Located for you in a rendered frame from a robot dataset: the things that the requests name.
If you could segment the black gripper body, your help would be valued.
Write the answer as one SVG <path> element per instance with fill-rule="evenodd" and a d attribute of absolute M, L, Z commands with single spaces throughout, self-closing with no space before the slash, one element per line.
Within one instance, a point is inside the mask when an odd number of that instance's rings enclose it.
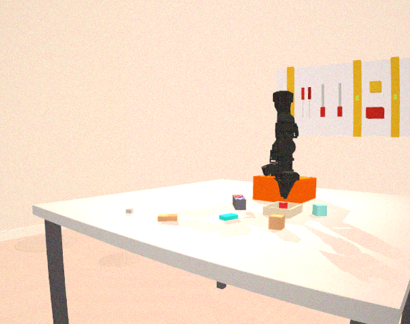
<path fill-rule="evenodd" d="M 292 163 L 294 161 L 293 155 L 277 155 L 277 162 L 280 160 L 282 166 L 282 173 L 273 173 L 271 176 L 276 176 L 282 181 L 294 181 L 300 180 L 300 175 L 292 169 Z"/>

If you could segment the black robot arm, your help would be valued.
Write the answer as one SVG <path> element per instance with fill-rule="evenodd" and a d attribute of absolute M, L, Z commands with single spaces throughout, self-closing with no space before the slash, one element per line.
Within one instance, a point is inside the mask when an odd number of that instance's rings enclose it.
<path fill-rule="evenodd" d="M 273 93 L 274 107 L 277 111 L 275 127 L 276 141 L 270 150 L 270 163 L 261 166 L 264 176 L 271 176 L 273 173 L 281 174 L 282 166 L 280 160 L 277 162 L 277 155 L 293 155 L 296 145 L 293 141 L 299 137 L 299 128 L 294 121 L 294 116 L 290 114 L 291 103 L 294 101 L 293 93 L 279 90 Z"/>

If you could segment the cyan flat block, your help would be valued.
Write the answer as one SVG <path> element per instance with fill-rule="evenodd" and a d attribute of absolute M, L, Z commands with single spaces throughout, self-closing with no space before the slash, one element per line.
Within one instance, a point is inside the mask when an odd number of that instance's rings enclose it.
<path fill-rule="evenodd" d="M 238 214 L 236 213 L 221 214 L 219 215 L 219 219 L 224 220 L 224 221 L 238 219 Z"/>

